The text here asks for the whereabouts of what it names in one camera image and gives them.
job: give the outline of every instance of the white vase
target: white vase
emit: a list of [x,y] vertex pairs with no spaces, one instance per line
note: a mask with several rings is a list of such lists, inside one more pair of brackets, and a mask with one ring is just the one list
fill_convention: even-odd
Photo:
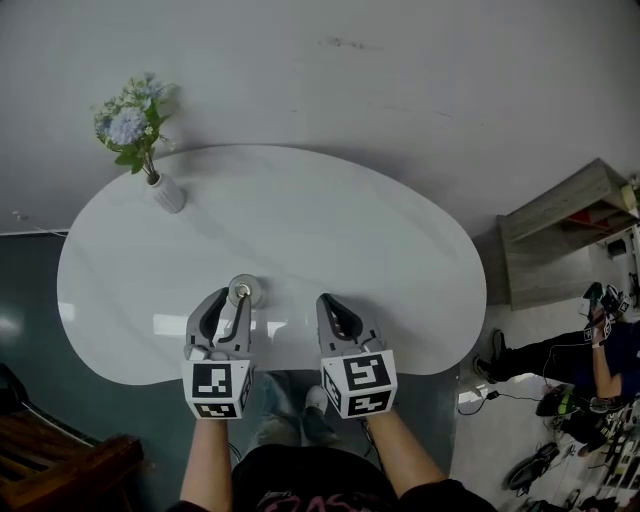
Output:
[[178,213],[184,207],[184,192],[176,185],[171,176],[160,174],[160,179],[149,187],[153,200],[163,210],[169,213]]

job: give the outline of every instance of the white table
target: white table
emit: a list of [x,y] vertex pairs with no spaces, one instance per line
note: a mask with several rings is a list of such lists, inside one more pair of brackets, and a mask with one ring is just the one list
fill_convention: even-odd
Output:
[[[152,204],[144,178],[125,174],[82,210],[60,258],[64,328],[99,375],[181,378],[187,317],[244,273],[268,288],[252,322],[260,370],[319,368],[324,292],[369,305],[399,372],[441,372],[473,347],[486,303],[480,258],[456,221],[404,185],[273,146],[189,151],[157,168],[186,191],[180,213]],[[234,312],[227,305],[221,318]]]

